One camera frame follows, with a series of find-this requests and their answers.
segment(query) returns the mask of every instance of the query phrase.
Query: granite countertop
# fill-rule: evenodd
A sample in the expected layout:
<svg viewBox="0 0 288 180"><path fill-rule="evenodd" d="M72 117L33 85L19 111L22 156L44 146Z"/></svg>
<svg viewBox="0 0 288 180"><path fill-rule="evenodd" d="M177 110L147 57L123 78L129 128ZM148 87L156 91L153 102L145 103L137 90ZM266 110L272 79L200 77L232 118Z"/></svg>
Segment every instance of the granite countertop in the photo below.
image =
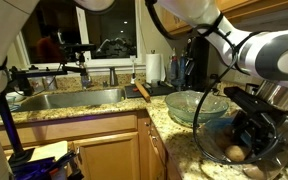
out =
<svg viewBox="0 0 288 180"><path fill-rule="evenodd" d="M222 165L203 158L193 140L191 128L184 127L173 120L164 102L165 97L154 99L146 109L170 157L177 165L184 180L190 179L248 179L242 172L242 166ZM227 115L231 115L237 106L230 103ZM277 179L288 179L288 164Z"/></svg>
<svg viewBox="0 0 288 180"><path fill-rule="evenodd" d="M76 91L76 89L73 89L58 90L56 93ZM176 123L169 115L168 108L164 102L165 97L151 97L151 103L146 103L143 98L132 98L114 104L98 106L13 112L12 116L14 122L18 124L146 109L183 179L247 179L242 172L241 166L222 165L204 159L193 141L192 129ZM234 112L236 108L236 105L230 103L228 113ZM288 165L279 175L279 179L288 179Z"/></svg>

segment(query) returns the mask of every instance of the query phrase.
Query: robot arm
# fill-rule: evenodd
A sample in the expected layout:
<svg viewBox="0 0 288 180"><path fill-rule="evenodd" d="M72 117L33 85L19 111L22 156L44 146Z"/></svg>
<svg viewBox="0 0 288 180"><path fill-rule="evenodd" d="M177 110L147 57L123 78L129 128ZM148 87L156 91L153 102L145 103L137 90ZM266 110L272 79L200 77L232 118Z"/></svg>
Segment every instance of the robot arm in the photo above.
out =
<svg viewBox="0 0 288 180"><path fill-rule="evenodd" d="M273 83L268 87L274 89L272 94L260 96L288 110L288 30L251 33L236 29L225 17L220 18L215 0L158 0L157 3L196 28L201 35L215 25L205 38L218 50L224 64L229 66L236 53L236 69ZM232 45L239 47L237 52L233 52Z"/></svg>

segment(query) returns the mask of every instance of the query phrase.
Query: cabinet door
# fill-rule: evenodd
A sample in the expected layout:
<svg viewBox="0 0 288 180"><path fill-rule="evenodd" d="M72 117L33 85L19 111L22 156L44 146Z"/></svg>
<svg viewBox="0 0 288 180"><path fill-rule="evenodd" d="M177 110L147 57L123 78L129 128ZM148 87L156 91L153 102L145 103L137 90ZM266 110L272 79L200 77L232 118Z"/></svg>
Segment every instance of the cabinet door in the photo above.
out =
<svg viewBox="0 0 288 180"><path fill-rule="evenodd" d="M227 11L245 6L256 1L259 0L216 0L216 4L221 11Z"/></svg>
<svg viewBox="0 0 288 180"><path fill-rule="evenodd" d="M192 27L189 26L186 22L182 21L180 18L162 7L161 22L170 34L182 34L192 29Z"/></svg>
<svg viewBox="0 0 288 180"><path fill-rule="evenodd" d="M74 141L78 165L85 179L140 179L138 133L124 133Z"/></svg>
<svg viewBox="0 0 288 180"><path fill-rule="evenodd" d="M138 111L138 135L139 135L139 148L140 148L140 167L141 167L141 179L149 179L149 131L150 131L150 121L147 111Z"/></svg>
<svg viewBox="0 0 288 180"><path fill-rule="evenodd" d="M165 179L165 166L160 158L157 147L154 143L152 136L149 136L149 179L150 180L164 180Z"/></svg>
<svg viewBox="0 0 288 180"><path fill-rule="evenodd" d="M168 157L166 162L167 169L167 180L182 180L177 168L170 157Z"/></svg>
<svg viewBox="0 0 288 180"><path fill-rule="evenodd" d="M216 0L231 23L288 9L288 0Z"/></svg>

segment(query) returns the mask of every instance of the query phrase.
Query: stainless steel sink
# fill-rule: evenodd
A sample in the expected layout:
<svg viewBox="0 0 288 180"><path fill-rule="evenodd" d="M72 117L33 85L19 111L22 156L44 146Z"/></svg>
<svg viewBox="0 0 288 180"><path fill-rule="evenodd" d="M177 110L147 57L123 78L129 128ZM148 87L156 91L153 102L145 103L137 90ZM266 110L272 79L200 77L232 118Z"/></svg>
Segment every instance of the stainless steel sink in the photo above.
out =
<svg viewBox="0 0 288 180"><path fill-rule="evenodd" d="M83 91L74 93L46 94L32 97L15 112L67 108L87 105L117 103L125 99L124 89Z"/></svg>

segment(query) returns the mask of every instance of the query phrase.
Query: window frame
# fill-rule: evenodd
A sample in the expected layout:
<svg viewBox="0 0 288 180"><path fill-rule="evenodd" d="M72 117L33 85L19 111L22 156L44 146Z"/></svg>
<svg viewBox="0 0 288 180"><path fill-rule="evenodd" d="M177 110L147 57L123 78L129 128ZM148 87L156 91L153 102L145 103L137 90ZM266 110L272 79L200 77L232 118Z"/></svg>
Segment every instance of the window frame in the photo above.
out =
<svg viewBox="0 0 288 180"><path fill-rule="evenodd" d="M143 66L145 65L145 62L143 61L143 54L142 51L142 44L143 44L143 38L142 38L142 30L140 28L139 24L139 17L140 17L140 9L141 9L141 3L139 3L139 0L135 0L135 21L136 21L136 46L137 46L137 57L135 60L137 69L143 69ZM86 18L85 18L85 11L79 7L76 6L76 13L78 17L78 25L80 30L80 36L81 36L81 42L82 44L88 44L89 38L88 38L88 32L87 32L87 24L86 24ZM15 45L18 47L18 53L22 58L23 65L28 68L31 65L34 65L40 69L43 68L50 68L50 69L57 69L59 64L58 63L38 63L38 64L32 64L29 59L28 51L25 46L25 41L23 38L22 31L17 35L15 39ZM91 59L90 52L85 52L85 64L90 71L107 71L108 67L121 67L120 69L130 69L132 67L132 61L130 58L114 58L114 59ZM70 62L68 65L75 65L75 62Z"/></svg>

